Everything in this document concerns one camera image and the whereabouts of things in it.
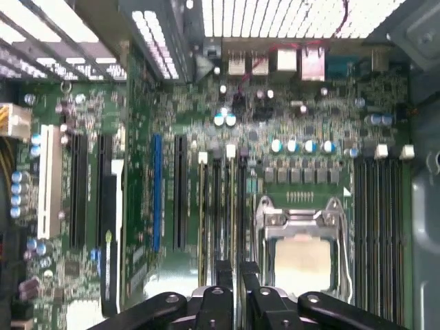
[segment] pcie slot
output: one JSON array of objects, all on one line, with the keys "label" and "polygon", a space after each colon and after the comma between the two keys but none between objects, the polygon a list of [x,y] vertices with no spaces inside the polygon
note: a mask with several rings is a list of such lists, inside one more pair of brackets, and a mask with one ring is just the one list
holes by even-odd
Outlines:
[{"label": "pcie slot", "polygon": [[86,235],[87,136],[71,137],[70,245],[81,248]]},{"label": "pcie slot", "polygon": [[96,246],[101,245],[102,241],[102,181],[105,173],[111,165],[111,154],[112,154],[112,136],[111,135],[99,135],[98,136],[98,168],[97,177],[98,184],[96,185]]},{"label": "pcie slot", "polygon": [[162,136],[153,134],[153,251],[159,252],[162,235]]},{"label": "pcie slot", "polygon": [[63,149],[60,135],[58,127],[41,125],[37,221],[39,239],[49,239],[61,233],[58,213],[62,208]]},{"label": "pcie slot", "polygon": [[187,232],[188,206],[188,140],[186,135],[174,137],[174,224],[173,247],[185,249]]},{"label": "pcie slot", "polygon": [[199,237],[198,251],[199,258],[199,286],[207,283],[208,276],[208,208],[209,208],[209,182],[208,165],[199,160]]}]

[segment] black pcie slot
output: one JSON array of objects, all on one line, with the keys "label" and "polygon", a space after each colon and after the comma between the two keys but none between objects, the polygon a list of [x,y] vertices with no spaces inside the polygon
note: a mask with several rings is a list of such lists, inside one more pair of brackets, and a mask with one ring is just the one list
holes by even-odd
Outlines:
[{"label": "black pcie slot", "polygon": [[246,230],[248,219],[246,218],[246,174],[248,159],[239,158],[236,186],[236,237],[237,237],[237,265],[245,260],[246,253]]},{"label": "black pcie slot", "polygon": [[112,154],[112,142],[111,135],[99,135],[98,136],[98,184],[96,185],[96,245],[100,246],[102,241],[102,185],[104,175],[111,174],[111,154]]},{"label": "black pcie slot", "polygon": [[229,160],[226,160],[225,165],[225,209],[224,209],[224,217],[223,220],[225,221],[225,234],[224,234],[224,241],[225,241],[225,256],[228,258],[230,253],[230,226],[228,225],[230,223],[231,219],[231,202],[230,202],[230,186],[231,186],[231,174],[229,172],[230,170],[230,164]]},{"label": "black pcie slot", "polygon": [[185,249],[188,207],[188,140],[186,135],[174,137],[174,224],[173,247]]},{"label": "black pcie slot", "polygon": [[87,136],[71,137],[70,246],[85,244],[87,203]]},{"label": "black pcie slot", "polygon": [[212,163],[212,189],[214,190],[212,198],[212,223],[214,238],[214,260],[221,260],[221,234],[225,228],[222,222],[221,214],[221,159],[214,159]]}]

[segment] cable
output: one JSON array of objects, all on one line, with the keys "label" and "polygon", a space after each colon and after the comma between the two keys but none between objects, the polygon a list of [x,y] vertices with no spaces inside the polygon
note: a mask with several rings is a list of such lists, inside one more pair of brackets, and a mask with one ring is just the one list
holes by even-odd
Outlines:
[{"label": "cable", "polygon": [[[342,0],[342,5],[344,6],[344,17],[342,17],[342,21],[339,24],[338,28],[335,30],[335,32],[331,35],[330,39],[336,37],[336,35],[341,32],[342,28],[344,27],[345,23],[347,22],[347,19],[349,17],[349,0]],[[321,45],[325,42],[324,39],[320,39],[320,40],[313,40],[313,41],[307,41],[304,46],[310,46],[310,45]],[[290,47],[290,48],[294,48],[295,50],[297,50],[298,48],[301,48],[301,45],[298,43],[281,43],[278,45],[273,45],[272,47],[269,48],[269,52],[268,53],[272,53],[273,51],[281,48],[281,47]],[[245,74],[242,79],[241,82],[239,84],[239,91],[241,91],[241,85],[250,78],[250,76],[252,75],[252,72],[254,71],[254,69],[256,67],[258,67],[263,61],[265,60],[265,56],[260,57],[255,64],[252,66],[250,72],[248,72],[247,74]]]}]

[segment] integrated circuit chip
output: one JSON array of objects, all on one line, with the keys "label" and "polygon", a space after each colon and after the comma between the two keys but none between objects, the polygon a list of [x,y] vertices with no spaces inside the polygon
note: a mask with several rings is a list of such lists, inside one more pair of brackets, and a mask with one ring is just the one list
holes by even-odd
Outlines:
[{"label": "integrated circuit chip", "polygon": [[314,170],[311,168],[305,168],[304,169],[304,183],[305,184],[312,184],[315,182],[314,177]]},{"label": "integrated circuit chip", "polygon": [[326,184],[327,178],[327,170],[325,168],[319,168],[316,170],[316,182],[319,184]]},{"label": "integrated circuit chip", "polygon": [[339,170],[330,170],[330,183],[339,184]]},{"label": "integrated circuit chip", "polygon": [[276,181],[279,184],[287,183],[287,169],[286,168],[279,168],[278,169],[278,174],[276,176]]},{"label": "integrated circuit chip", "polygon": [[79,261],[66,261],[64,264],[64,274],[70,277],[79,277],[80,276]]},{"label": "integrated circuit chip", "polygon": [[290,170],[290,182],[293,184],[301,183],[301,170],[298,168],[292,168]]},{"label": "integrated circuit chip", "polygon": [[273,183],[275,180],[274,176],[274,169],[272,167],[268,167],[264,170],[264,182],[269,184]]}]

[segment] white pci slot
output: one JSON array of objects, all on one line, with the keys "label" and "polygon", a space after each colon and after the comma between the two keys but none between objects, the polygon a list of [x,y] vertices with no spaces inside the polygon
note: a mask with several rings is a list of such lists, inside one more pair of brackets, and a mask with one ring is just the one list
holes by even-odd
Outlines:
[{"label": "white pci slot", "polygon": [[60,129],[54,125],[41,125],[40,175],[38,184],[37,237],[49,239],[61,232],[61,190],[63,148]]}]

